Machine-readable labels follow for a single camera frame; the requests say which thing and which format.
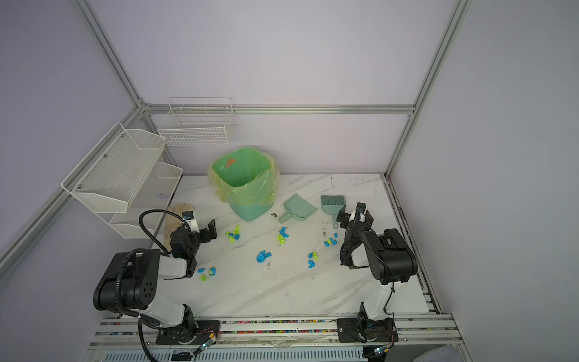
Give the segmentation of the green hand brush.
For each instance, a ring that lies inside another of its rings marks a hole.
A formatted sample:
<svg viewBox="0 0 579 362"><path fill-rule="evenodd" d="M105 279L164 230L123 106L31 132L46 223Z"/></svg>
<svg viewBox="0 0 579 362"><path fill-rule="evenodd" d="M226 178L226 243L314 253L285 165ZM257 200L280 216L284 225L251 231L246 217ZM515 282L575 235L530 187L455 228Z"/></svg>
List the green hand brush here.
<svg viewBox="0 0 579 362"><path fill-rule="evenodd" d="M321 210L326 215L331 216L333 227L335 229L338 229L339 227L337 218L339 213L345 209L345 205L346 202L344 195L321 195Z"/></svg>

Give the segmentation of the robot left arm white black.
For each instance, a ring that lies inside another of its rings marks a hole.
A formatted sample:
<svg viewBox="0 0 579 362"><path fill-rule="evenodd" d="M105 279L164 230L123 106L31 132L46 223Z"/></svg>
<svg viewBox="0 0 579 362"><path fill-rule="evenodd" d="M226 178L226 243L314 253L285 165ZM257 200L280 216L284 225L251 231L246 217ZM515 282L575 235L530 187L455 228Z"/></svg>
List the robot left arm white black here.
<svg viewBox="0 0 579 362"><path fill-rule="evenodd" d="M145 227L144 219L150 214L167 214L179 221L179 226L170 233L169 247ZM143 211L138 222L158 247L116 253L93 293L95 309L136 318L143 326L158 331L160 345L199 343L202 336L215 338L220 322L199 324L189 306L158 291L158 282L194 275L200 246L217 239L216 221L211 220L201 229L193 211L176 214L151 209Z"/></svg>

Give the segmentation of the robot right arm white black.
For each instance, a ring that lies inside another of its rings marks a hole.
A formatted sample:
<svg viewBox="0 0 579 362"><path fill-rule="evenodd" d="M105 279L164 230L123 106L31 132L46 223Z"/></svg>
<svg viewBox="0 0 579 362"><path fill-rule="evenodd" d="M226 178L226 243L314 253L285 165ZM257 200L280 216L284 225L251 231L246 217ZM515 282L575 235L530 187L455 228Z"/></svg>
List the robot right arm white black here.
<svg viewBox="0 0 579 362"><path fill-rule="evenodd" d="M345 229L341 265L350 270L367 268L379 284L377 292L360 303L351 327L339 322L340 332L359 342L396 341L394 302L403 285L418 272L415 254L397 229L376 232L364 203L357 203L350 214L342 208L336 222Z"/></svg>

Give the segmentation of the green plastic dustpan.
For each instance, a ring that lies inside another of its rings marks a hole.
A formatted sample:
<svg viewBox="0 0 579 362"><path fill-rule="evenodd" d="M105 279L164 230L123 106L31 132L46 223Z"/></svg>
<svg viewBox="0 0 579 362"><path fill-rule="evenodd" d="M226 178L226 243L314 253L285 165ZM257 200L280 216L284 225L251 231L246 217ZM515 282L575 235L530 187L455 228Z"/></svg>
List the green plastic dustpan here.
<svg viewBox="0 0 579 362"><path fill-rule="evenodd" d="M305 221L318 210L298 194L288 198L283 206L285 212L278 218L279 223L286 223L290 219Z"/></svg>

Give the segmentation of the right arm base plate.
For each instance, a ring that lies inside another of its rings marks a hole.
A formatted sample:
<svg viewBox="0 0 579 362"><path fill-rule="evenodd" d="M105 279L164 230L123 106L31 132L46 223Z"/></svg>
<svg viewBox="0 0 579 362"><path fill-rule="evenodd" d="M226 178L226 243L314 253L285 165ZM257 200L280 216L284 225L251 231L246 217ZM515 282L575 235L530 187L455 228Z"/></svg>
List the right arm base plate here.
<svg viewBox="0 0 579 362"><path fill-rule="evenodd" d="M339 342L398 342L399 336L393 318L380 321L359 321L357 318L339 318Z"/></svg>

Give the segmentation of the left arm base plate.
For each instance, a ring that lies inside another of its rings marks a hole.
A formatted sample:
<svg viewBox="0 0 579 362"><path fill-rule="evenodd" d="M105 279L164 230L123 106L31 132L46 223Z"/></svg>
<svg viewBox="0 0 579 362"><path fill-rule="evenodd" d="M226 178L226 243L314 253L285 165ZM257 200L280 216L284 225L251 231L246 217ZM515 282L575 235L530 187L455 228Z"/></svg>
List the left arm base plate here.
<svg viewBox="0 0 579 362"><path fill-rule="evenodd" d="M195 321L190 327L181 324L171 328L161 328L155 340L156 345L202 345L211 335L218 336L221 323L217 320Z"/></svg>

